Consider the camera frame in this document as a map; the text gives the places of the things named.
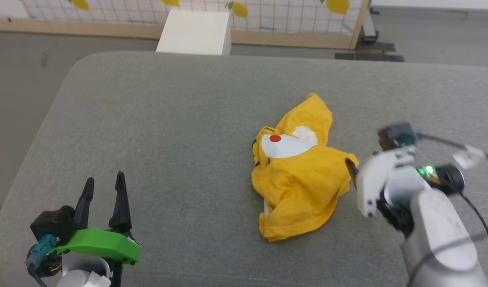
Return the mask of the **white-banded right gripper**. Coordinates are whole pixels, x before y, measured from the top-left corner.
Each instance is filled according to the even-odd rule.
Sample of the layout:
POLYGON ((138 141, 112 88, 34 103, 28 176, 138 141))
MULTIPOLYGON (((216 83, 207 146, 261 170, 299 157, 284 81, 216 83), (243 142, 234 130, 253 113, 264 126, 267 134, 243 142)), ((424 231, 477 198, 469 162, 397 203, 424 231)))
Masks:
POLYGON ((394 169, 400 165, 412 165, 417 149, 410 145, 379 152, 364 162, 360 169, 350 158, 345 159, 348 174, 357 191, 357 207, 364 217, 377 214, 376 201, 394 169))

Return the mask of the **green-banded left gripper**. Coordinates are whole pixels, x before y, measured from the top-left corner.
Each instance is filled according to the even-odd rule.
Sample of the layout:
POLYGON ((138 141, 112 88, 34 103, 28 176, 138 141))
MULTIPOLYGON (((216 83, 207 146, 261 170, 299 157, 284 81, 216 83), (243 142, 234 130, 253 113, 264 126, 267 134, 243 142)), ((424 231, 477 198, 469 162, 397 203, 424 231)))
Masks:
POLYGON ((120 287, 123 266, 140 261, 140 246, 129 232, 132 220, 124 173, 118 171, 115 182, 116 200, 108 222, 113 232, 87 229, 93 189, 94 178, 89 177, 73 216, 78 231, 67 244, 54 249, 62 258, 58 287, 120 287))

